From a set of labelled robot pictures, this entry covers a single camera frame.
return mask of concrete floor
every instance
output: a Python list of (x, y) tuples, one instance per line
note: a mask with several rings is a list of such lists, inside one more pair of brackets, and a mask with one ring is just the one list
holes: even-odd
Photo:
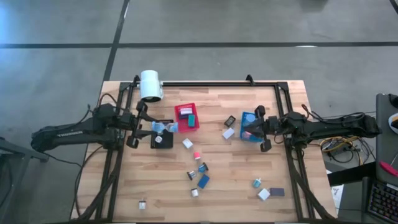
[[(0, 0), (0, 44), (111, 43), (123, 0)], [(120, 43), (398, 41), (388, 0), (135, 0)], [(0, 136), (29, 147), (46, 125), (73, 123), (95, 105), (110, 49), (0, 49)], [(374, 111), (397, 94), (398, 47), (119, 49), (110, 80), (145, 69), (163, 80), (305, 80), (322, 116)], [(50, 153), (79, 162), (85, 146)], [(346, 164), (355, 166), (356, 161)], [(68, 220), (78, 168), (32, 161), (16, 223)]]

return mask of red object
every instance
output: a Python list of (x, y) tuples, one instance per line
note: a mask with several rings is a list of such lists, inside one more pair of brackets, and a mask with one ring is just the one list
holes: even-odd
[(193, 153), (193, 158), (194, 158), (195, 160), (200, 159), (200, 153), (199, 153), (199, 152), (194, 152), (194, 153)]
[[(179, 119), (180, 118), (180, 110), (182, 108), (192, 108), (192, 114), (195, 115), (194, 127), (188, 126), (188, 119)], [(178, 122), (178, 131), (179, 132), (183, 133), (183, 132), (195, 131), (195, 130), (199, 129), (199, 118), (198, 118), (197, 108), (194, 103), (188, 103), (185, 105), (174, 106), (174, 112), (175, 112), (175, 121)]]
[(388, 164), (386, 162), (383, 162), (383, 161), (380, 161), (380, 166), (385, 171), (387, 171), (389, 174), (398, 177), (398, 170), (395, 170), (390, 164)]

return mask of wooden tabletop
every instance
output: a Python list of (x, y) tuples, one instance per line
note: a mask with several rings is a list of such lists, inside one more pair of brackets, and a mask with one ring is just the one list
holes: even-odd
[[(294, 111), (304, 113), (301, 104), (309, 107), (304, 82), (287, 81)], [(104, 82), (101, 94), (117, 98), (120, 82)], [(116, 198), (114, 222), (274, 222), (296, 221), (294, 199), (283, 145), (273, 138), (272, 149), (263, 153), (259, 144), (242, 141), (239, 129), (243, 111), (253, 112), (258, 105), (266, 108), (266, 116), (278, 115), (274, 89), (270, 87), (165, 87), (164, 99), (148, 103), (148, 114), (157, 119), (175, 119), (174, 106), (195, 103), (200, 129), (190, 133), (174, 134), (172, 149), (151, 149), (150, 136), (140, 141), (137, 149), (124, 147), (124, 155)], [(134, 91), (132, 112), (139, 101)], [(105, 97), (103, 103), (111, 103)], [(233, 115), (235, 134), (225, 140), (225, 120)], [(149, 123), (143, 121), (143, 129)], [(182, 141), (189, 138), (192, 149), (185, 149)], [(99, 145), (90, 144), (87, 155)], [(201, 153), (201, 162), (209, 167), (207, 186), (199, 190), (199, 197), (191, 196), (200, 174), (192, 181), (187, 171), (197, 170), (193, 152)], [(85, 166), (78, 188), (81, 211), (98, 193), (103, 174), (106, 151), (99, 150)], [(305, 150), (310, 188), (319, 202), (336, 216), (335, 205), (319, 147)], [(252, 182), (261, 178), (260, 188)], [(282, 187), (285, 197), (269, 197), (265, 202), (257, 198), (262, 189)], [(303, 212), (307, 213), (301, 192)], [(146, 200), (145, 210), (138, 202)], [(104, 215), (108, 207), (106, 197)]]

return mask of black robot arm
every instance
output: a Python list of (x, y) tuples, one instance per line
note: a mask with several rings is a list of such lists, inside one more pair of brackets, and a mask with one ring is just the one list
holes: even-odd
[(342, 116), (335, 119), (321, 119), (319, 121), (309, 121), (308, 116), (298, 112), (289, 112), (281, 118), (270, 116), (264, 120), (265, 108), (258, 106), (255, 109), (256, 120), (244, 130), (263, 138), (261, 151), (266, 152), (271, 149), (271, 141), (267, 135), (289, 135), (285, 139), (286, 143), (292, 148), (304, 149), (312, 140), (330, 138), (336, 136), (358, 136), (373, 138), (381, 133), (377, 126), (376, 119), (364, 113)]
[(140, 101), (137, 104), (138, 115), (130, 111), (117, 114), (115, 106), (107, 103), (95, 108), (91, 118), (75, 124), (47, 126), (32, 134), (31, 146), (39, 152), (48, 151), (61, 145), (99, 143), (105, 149), (117, 149), (123, 144), (120, 129), (133, 131), (127, 138), (127, 145), (138, 146), (138, 139), (155, 133), (141, 130), (140, 122), (157, 121), (147, 115), (147, 105)]

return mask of blue bin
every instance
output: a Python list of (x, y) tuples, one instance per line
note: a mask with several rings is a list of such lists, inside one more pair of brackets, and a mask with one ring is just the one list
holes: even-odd
[(241, 122), (241, 132), (239, 137), (243, 141), (251, 141), (251, 142), (262, 142), (261, 138), (257, 138), (252, 134), (249, 134), (244, 131), (243, 126), (250, 124), (254, 121), (256, 115), (254, 113), (243, 112), (242, 114), (242, 122)]

